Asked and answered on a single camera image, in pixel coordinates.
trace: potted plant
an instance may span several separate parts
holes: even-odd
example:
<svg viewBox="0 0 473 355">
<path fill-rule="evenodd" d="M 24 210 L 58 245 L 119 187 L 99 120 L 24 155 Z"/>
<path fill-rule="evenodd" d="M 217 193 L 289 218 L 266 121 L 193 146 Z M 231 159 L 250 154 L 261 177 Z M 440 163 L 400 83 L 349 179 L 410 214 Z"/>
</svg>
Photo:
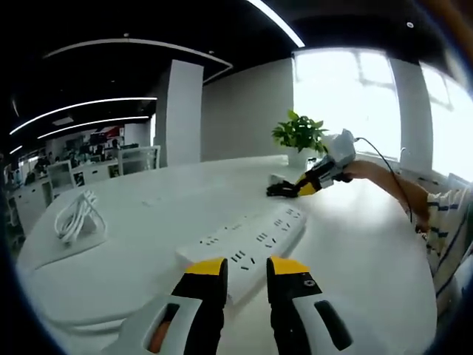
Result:
<svg viewBox="0 0 473 355">
<path fill-rule="evenodd" d="M 322 129 L 324 121 L 315 122 L 307 116 L 297 115 L 291 109 L 287 115 L 289 121 L 279 122 L 273 129 L 272 136 L 276 143 L 289 147 L 289 166 L 305 169 L 311 155 L 321 157 L 325 153 L 321 137 L 327 129 Z"/>
</svg>

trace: striped shirt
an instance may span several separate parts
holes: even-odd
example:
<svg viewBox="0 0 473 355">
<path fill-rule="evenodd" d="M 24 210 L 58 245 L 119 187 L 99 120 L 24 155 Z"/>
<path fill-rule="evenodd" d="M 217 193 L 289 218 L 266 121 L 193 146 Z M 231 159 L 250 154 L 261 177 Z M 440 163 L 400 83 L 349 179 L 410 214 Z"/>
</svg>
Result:
<svg viewBox="0 0 473 355">
<path fill-rule="evenodd" d="M 471 238 L 467 236 L 467 211 L 473 201 L 471 189 L 451 190 L 427 198 L 429 227 L 426 236 L 427 259 L 434 279 L 438 315 L 449 306 L 449 287 Z"/>
</svg>

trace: white table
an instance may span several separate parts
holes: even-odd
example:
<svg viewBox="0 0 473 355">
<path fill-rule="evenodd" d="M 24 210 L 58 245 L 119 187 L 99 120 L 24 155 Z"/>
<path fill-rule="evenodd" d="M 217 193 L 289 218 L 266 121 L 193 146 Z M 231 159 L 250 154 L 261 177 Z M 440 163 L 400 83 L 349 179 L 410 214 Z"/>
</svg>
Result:
<svg viewBox="0 0 473 355">
<path fill-rule="evenodd" d="M 300 172 L 282 156 L 245 158 L 141 172 L 93 186 L 109 240 L 50 264 L 24 280 L 51 317 L 79 320 L 138 308 L 169 293 L 182 276 L 174 251 L 244 214 L 288 202 L 308 214 L 290 257 L 310 266 L 322 291 L 340 294 L 391 343 L 423 350 L 435 335 L 435 292 L 425 249 L 399 204 L 369 181 L 336 183 L 297 200 L 267 198 L 268 175 Z M 18 258 L 34 265 L 54 241 L 56 213 L 87 186 L 59 196 L 36 223 Z M 97 350 L 117 334 L 53 330 L 71 354 Z M 264 286 L 225 311 L 219 354 L 277 354 Z"/>
</svg>

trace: black cable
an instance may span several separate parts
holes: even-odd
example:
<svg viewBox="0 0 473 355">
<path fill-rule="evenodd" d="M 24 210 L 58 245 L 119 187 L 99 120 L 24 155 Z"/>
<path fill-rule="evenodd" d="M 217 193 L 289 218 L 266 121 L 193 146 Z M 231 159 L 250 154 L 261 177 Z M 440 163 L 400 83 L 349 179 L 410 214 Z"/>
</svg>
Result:
<svg viewBox="0 0 473 355">
<path fill-rule="evenodd" d="M 363 138 L 363 137 L 358 137 L 358 138 L 355 138 L 355 141 L 359 141 L 360 139 L 362 139 L 363 141 L 367 142 L 378 154 L 379 156 L 381 157 L 381 159 L 383 159 L 383 161 L 386 163 L 387 167 L 389 168 L 389 170 L 391 171 L 391 174 L 392 174 L 392 177 L 394 178 L 394 181 L 398 184 L 399 186 L 399 189 L 402 191 L 402 194 L 404 195 L 404 198 L 406 199 L 406 202 L 407 202 L 407 207 L 409 207 L 409 214 L 410 214 L 410 220 L 411 220 L 411 223 L 412 223 L 412 208 L 411 208 L 411 204 L 409 203 L 409 198 L 407 198 L 407 194 L 406 192 L 404 191 L 404 189 L 402 188 L 401 184 L 399 183 L 397 177 L 396 177 L 396 173 L 394 172 L 394 170 L 392 170 L 390 164 L 387 162 L 387 160 L 384 158 L 384 156 L 379 152 L 379 150 L 376 149 L 375 146 L 373 146 L 373 144 L 367 140 L 366 138 Z"/>
</svg>

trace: white power strip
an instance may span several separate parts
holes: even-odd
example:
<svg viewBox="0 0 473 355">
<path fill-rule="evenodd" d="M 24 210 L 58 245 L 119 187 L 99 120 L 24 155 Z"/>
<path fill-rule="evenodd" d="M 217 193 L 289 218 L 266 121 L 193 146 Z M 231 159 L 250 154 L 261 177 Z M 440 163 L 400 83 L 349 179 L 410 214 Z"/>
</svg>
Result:
<svg viewBox="0 0 473 355">
<path fill-rule="evenodd" d="M 266 260 L 281 256 L 304 228 L 302 211 L 279 205 L 176 250 L 186 264 L 215 257 L 228 260 L 228 298 L 238 303 L 266 273 Z"/>
</svg>

